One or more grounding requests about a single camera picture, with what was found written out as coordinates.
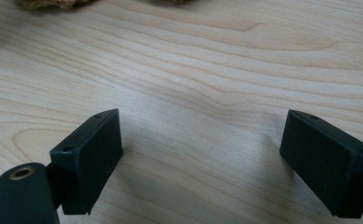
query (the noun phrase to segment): wood grain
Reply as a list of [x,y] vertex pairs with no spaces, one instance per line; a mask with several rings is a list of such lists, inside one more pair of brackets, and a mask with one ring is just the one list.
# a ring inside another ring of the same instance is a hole
[[0,174],[111,108],[125,155],[62,223],[363,223],[278,152],[288,109],[363,141],[363,0],[0,1]]

